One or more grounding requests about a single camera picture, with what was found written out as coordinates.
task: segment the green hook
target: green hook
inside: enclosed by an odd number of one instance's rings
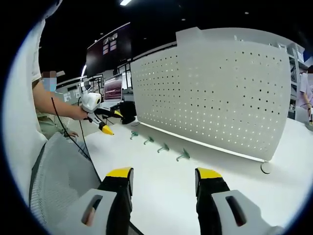
[[[186,151],[186,149],[183,149],[183,150],[184,150],[184,152],[178,158],[176,158],[176,161],[179,161],[180,158],[188,158],[188,159],[190,159],[190,155]]]
[[[146,145],[147,142],[154,142],[155,140],[149,136],[149,139],[146,140],[143,144]]]
[[[135,131],[132,131],[132,136],[130,137],[130,139],[132,140],[134,136],[138,136],[138,133]]]
[[[169,151],[170,150],[170,148],[167,146],[167,144],[166,143],[164,143],[164,147],[162,147],[162,148],[160,148],[158,151],[157,151],[157,153],[159,153],[161,150],[166,150],[166,151]]]

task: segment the human arm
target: human arm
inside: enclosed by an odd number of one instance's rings
[[[309,114],[309,116],[311,116],[311,113],[312,113],[312,104],[311,104],[310,101],[309,101],[308,95],[307,95],[306,93],[304,93],[304,92],[301,92],[301,93],[302,93],[303,98],[304,98],[304,100],[305,100],[305,102],[306,102],[306,104],[307,104],[308,114]]]
[[[42,81],[38,82],[33,88],[34,104],[36,109],[42,113],[54,114],[52,100],[59,116],[69,117],[75,120],[83,120],[87,118],[87,113],[80,106],[69,105],[60,101],[52,92],[46,91]]]

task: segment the perforated white panel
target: perforated white panel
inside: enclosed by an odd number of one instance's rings
[[[177,46],[132,64],[138,120],[270,160],[290,99],[285,52],[223,41]]]

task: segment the display screen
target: display screen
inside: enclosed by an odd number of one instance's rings
[[[122,99],[122,74],[115,75],[104,81],[103,95],[104,100],[121,100]]]
[[[132,57],[130,24],[104,36],[87,49],[87,77],[116,69]]]

